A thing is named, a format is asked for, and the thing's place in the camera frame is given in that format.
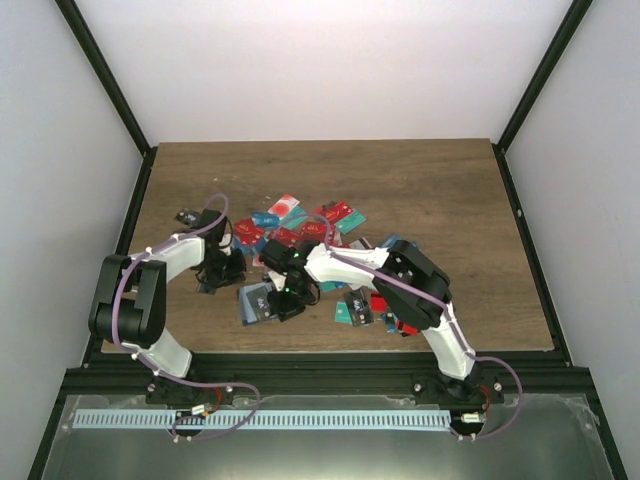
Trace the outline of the black VIP card passed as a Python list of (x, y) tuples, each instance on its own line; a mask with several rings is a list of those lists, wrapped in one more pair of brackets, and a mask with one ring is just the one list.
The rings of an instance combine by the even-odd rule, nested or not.
[(251, 291), (247, 294), (247, 301), (246, 322), (248, 324), (265, 322), (276, 318), (275, 313), (272, 311), (267, 291)]

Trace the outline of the blue leather card holder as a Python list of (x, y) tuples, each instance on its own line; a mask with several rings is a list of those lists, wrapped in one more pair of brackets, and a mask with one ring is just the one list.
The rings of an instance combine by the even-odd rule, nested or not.
[(243, 326), (277, 319), (268, 298), (272, 290), (272, 284), (264, 282), (245, 285), (238, 289), (239, 319)]

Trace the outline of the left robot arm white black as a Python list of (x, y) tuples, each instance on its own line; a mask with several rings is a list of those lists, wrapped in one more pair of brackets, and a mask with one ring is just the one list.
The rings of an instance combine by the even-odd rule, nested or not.
[(184, 226), (156, 247), (103, 260), (88, 327), (92, 335), (118, 345), (156, 375), (171, 377), (170, 393), (181, 403), (196, 402), (204, 392), (203, 377), (190, 370), (192, 353), (166, 326), (168, 283), (193, 271), (196, 291), (215, 294), (245, 279), (246, 262), (233, 246), (225, 213), (182, 210)]

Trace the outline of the red card left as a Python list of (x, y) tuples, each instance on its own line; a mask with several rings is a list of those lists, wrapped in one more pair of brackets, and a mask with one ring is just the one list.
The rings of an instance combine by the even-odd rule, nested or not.
[(252, 218), (238, 220), (233, 226), (234, 236), (244, 247), (255, 246), (264, 239), (266, 231), (256, 226)]

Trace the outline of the blue VIP card top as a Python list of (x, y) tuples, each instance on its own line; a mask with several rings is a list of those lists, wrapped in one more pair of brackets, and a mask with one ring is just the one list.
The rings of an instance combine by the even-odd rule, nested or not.
[(257, 228), (261, 229), (275, 228), (280, 223), (279, 216), (269, 212), (253, 212), (251, 220)]

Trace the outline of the red card centre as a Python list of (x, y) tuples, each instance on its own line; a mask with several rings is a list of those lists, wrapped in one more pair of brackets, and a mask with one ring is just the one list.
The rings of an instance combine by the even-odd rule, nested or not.
[(305, 222), (300, 228), (300, 235), (307, 240), (322, 242), (327, 235), (327, 226), (319, 222)]

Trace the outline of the white card red circle top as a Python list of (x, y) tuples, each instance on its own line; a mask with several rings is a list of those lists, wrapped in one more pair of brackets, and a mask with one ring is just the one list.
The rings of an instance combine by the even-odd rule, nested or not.
[(298, 205), (300, 201), (290, 194), (281, 196), (268, 210), (269, 214), (275, 215), (279, 220), (286, 218)]

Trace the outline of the black card far left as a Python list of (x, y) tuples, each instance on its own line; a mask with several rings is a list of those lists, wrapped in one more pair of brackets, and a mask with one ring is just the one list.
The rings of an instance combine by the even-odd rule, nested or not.
[(197, 226), (200, 222), (201, 214), (192, 209), (183, 208), (175, 216), (175, 220), (179, 223), (191, 228)]

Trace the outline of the red card top right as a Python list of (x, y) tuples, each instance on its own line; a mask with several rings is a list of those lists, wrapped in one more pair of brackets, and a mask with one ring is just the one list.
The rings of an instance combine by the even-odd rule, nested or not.
[(336, 225), (353, 213), (353, 208), (345, 201), (329, 202), (323, 205), (319, 214), (331, 225)]

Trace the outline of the teal card top right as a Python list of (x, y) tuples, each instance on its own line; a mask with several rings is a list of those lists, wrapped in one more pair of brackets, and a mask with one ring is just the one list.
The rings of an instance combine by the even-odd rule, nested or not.
[(366, 222), (366, 217), (357, 210), (353, 210), (336, 223), (336, 230), (341, 234), (348, 234)]

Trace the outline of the black VIP card lower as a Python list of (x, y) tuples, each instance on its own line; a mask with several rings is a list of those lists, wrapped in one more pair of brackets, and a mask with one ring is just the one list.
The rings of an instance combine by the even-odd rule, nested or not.
[(354, 327), (369, 325), (374, 321), (368, 297), (362, 289), (346, 292), (343, 300)]

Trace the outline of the red gold card lower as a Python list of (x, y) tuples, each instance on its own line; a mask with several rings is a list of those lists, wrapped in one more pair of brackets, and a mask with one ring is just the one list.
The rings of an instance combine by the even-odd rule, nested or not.
[(370, 308), (373, 312), (383, 313), (388, 310), (388, 304), (378, 292), (372, 292), (370, 296)]

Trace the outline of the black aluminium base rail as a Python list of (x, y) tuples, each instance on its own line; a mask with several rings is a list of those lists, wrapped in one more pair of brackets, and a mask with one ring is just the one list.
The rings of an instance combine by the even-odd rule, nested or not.
[[(595, 386), (584, 367), (550, 352), (501, 352), (504, 366), (486, 363), (481, 378), (499, 382), (507, 393), (521, 385), (527, 393), (588, 394)], [(68, 370), (66, 394), (143, 394), (152, 373), (124, 354), (91, 356), (85, 366)], [(197, 353), (190, 377), (204, 383), (243, 382), (264, 395), (418, 394), (442, 377), (433, 354), (408, 353)]]

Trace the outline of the black frame post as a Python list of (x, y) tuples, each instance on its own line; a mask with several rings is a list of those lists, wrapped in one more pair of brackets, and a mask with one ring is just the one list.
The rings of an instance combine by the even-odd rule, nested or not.
[(592, 4), (593, 0), (570, 3), (498, 142), (493, 144), (498, 153), (504, 155), (513, 144)]
[(136, 149), (142, 156), (146, 156), (151, 150), (151, 146), (77, 2), (73, 0), (55, 0), (54, 3), (69, 26), (122, 124), (134, 142)]

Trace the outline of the right black frame post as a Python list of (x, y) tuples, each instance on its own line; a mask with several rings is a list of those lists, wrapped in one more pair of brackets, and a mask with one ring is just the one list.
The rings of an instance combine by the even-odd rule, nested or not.
[(498, 153), (504, 155), (513, 144), (592, 4), (593, 0), (570, 3), (498, 142), (493, 144)]

